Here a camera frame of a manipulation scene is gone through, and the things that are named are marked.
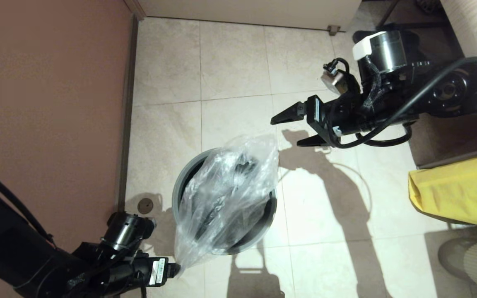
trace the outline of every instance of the yellow cloth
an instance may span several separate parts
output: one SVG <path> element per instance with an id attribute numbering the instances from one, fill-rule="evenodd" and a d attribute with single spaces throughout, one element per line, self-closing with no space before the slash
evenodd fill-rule
<path id="1" fill-rule="evenodd" d="M 411 171 L 408 187 L 420 211 L 477 224 L 477 158 Z"/>

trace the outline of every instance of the plastic bag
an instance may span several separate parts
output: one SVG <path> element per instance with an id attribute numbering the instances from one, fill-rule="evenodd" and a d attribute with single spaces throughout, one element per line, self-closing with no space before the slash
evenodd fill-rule
<path id="1" fill-rule="evenodd" d="M 236 138 L 212 151 L 180 203 L 174 254 L 182 271 L 225 254 L 259 221 L 277 186 L 278 161 L 269 135 Z"/>

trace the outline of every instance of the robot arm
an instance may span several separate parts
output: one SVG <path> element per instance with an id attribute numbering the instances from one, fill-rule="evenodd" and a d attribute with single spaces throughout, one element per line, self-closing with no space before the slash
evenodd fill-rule
<path id="1" fill-rule="evenodd" d="M 153 219 L 114 213 L 101 243 L 83 242 L 67 253 L 56 247 L 27 208 L 0 183 L 0 279 L 23 297 L 99 297 L 162 286 L 178 273 L 168 258 L 139 250 Z"/>
<path id="2" fill-rule="evenodd" d="M 405 47 L 410 37 L 399 31 L 366 36 L 353 48 L 363 92 L 348 63 L 336 58 L 323 66 L 322 81 L 339 98 L 323 103 L 318 96 L 310 96 L 275 115 L 271 124 L 306 116 L 317 135 L 298 141 L 298 146 L 345 149 L 360 144 L 389 147 L 408 141 L 410 125 L 421 113 L 436 117 L 477 115 L 477 57 L 433 64 L 416 49 Z M 337 69 L 339 62 L 345 70 Z M 372 140 L 387 126 L 396 124 L 403 124 L 405 136 Z M 358 139 L 341 144 L 341 136 L 350 134 Z"/>

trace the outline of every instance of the barcode label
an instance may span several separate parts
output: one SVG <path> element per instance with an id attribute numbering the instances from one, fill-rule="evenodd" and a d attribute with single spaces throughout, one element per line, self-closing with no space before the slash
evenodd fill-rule
<path id="1" fill-rule="evenodd" d="M 164 272 L 165 272 L 165 259 L 159 259 L 159 265 L 157 266 L 157 279 L 156 279 L 157 284 L 160 284 L 163 281 Z"/>
<path id="2" fill-rule="evenodd" d="M 158 267 L 158 262 L 154 261 L 152 263 L 152 272 L 150 273 L 150 281 L 148 282 L 148 285 L 153 286 L 156 284 L 157 267 Z"/>

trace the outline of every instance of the trash can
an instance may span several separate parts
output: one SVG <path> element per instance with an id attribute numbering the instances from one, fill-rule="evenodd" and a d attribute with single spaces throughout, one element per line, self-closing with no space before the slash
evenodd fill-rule
<path id="1" fill-rule="evenodd" d="M 174 221 L 178 223 L 180 216 L 180 203 L 183 198 L 183 192 L 185 187 L 194 177 L 194 175 L 200 170 L 206 158 L 211 154 L 213 149 L 205 151 L 193 158 L 181 171 L 176 183 L 174 184 L 174 190 L 172 192 L 172 213 L 174 215 Z M 263 238 L 267 230 L 270 228 L 273 222 L 277 207 L 277 194 L 275 190 L 272 190 L 269 194 L 270 198 L 266 202 L 264 207 L 264 214 L 259 221 L 253 226 L 253 228 L 235 245 L 229 248 L 223 253 L 223 255 L 234 255 L 241 251 L 249 249 L 255 245 L 259 240 Z"/>

